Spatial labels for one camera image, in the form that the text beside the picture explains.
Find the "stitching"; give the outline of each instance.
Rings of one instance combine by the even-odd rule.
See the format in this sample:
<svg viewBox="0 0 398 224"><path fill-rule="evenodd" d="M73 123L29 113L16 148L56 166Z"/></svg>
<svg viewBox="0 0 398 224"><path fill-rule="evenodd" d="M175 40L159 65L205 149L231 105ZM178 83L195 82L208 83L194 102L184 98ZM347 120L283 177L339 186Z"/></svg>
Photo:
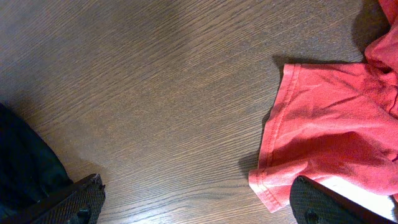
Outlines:
<svg viewBox="0 0 398 224"><path fill-rule="evenodd" d="M294 65L293 72L292 72L292 78L294 80L292 80L289 83L289 87L287 89L287 93L286 93L286 95L285 95L285 97L283 99L283 102L286 101L286 98L289 98L289 99L286 101L287 102L286 105L281 107L279 109L279 111L278 111L278 113L281 113L280 119L278 121L275 121L275 123L272 125L273 132L272 132L272 134L271 134L271 136L269 138L269 142L273 142L273 143L272 143L272 146L270 145L269 148L268 148L269 153L267 155L267 162L266 162L266 166L267 167L271 166L272 156L273 156L273 153L274 153L275 142L276 142L277 135L278 135L278 132L279 132L279 129L280 129L280 125L282 124L282 120L283 120L283 118L285 116L286 108L290 105L291 97L293 96L294 90L295 90L297 82L299 80L299 74L300 74L301 68L302 68L301 64L300 65Z"/></svg>
<svg viewBox="0 0 398 224"><path fill-rule="evenodd" d="M268 155L267 155L267 162L266 162L266 166L267 166L267 167L269 167L270 164L271 164L272 155L273 155L273 152L274 152L274 146L275 146L275 142L276 142L276 139L277 139L277 134L278 134L278 132L279 132L279 129L280 129L280 125L281 125L281 123L282 123L282 120L283 120L283 118L284 118L284 116L285 116L286 108L290 105L291 97L293 96L293 93L294 93L295 88L296 88L296 86L297 86L297 82L298 82L298 80L299 80L299 75L300 75L302 66L301 66L301 64L300 64L300 65L299 65L299 70L296 71L297 66L298 66L298 65L294 65L294 69L293 69L293 72L292 72L292 78L294 78L294 80L291 80L291 82L289 83L289 86L288 86L288 89L287 89L287 93L286 93L286 95L285 95L285 97L284 97L283 102L285 102L286 98L289 98L289 100L287 100L286 105L283 106L283 107L281 107L281 108L279 109L279 111L278 111L278 113L281 113L281 111L282 111L282 115L281 115L280 119L272 125L273 132L272 132L271 137L269 138L269 140L270 140L269 142L271 142L271 139L272 139L272 138L274 138L274 139L273 139L272 147L269 147L269 148L268 148L268 150L270 151L270 153L268 153ZM275 198L275 196L274 196L274 195L271 193L271 191L263 184L262 181L261 181L261 185L262 185L263 187L266 188L266 190L264 191L264 194L265 194L266 196L271 196L271 197L272 197L273 200L271 200L271 202L274 202L274 203L276 202L276 203L279 205L279 207L281 207L282 204Z"/></svg>

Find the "red fabric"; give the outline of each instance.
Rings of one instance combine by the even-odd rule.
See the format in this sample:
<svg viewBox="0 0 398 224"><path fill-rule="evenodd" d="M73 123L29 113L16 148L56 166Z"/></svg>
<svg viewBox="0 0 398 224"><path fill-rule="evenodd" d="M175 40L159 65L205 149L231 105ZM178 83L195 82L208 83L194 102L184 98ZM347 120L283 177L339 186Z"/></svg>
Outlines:
<svg viewBox="0 0 398 224"><path fill-rule="evenodd" d="M285 65L249 184L270 212L289 204L298 175L341 177L398 194L398 0L380 0L391 30L369 63Z"/></svg>

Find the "black fabric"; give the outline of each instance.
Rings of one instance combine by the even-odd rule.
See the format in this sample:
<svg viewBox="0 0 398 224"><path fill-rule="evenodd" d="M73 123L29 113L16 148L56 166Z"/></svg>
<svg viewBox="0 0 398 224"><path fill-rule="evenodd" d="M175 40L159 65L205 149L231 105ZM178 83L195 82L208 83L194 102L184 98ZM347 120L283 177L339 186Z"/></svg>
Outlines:
<svg viewBox="0 0 398 224"><path fill-rule="evenodd" d="M0 219L72 183L51 148L0 104Z"/></svg>

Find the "crumpled clothing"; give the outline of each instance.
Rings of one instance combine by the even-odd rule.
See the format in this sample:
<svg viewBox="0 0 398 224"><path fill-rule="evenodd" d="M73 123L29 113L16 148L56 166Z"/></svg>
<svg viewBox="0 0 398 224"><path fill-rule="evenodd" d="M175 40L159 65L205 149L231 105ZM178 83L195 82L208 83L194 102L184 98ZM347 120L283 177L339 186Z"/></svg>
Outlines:
<svg viewBox="0 0 398 224"><path fill-rule="evenodd" d="M368 63L287 64L249 185L270 212L289 204L298 175L339 177L398 194L398 0L380 0L390 31Z"/></svg>

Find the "wood grain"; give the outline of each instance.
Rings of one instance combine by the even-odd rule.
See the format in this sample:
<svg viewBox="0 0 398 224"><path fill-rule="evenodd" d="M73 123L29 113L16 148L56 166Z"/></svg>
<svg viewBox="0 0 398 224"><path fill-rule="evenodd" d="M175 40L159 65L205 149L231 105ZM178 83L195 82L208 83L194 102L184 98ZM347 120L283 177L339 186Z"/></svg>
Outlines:
<svg viewBox="0 0 398 224"><path fill-rule="evenodd" d="M294 223L248 186L284 63L360 62L377 1L0 1L0 101L73 180L100 173L99 223Z"/></svg>

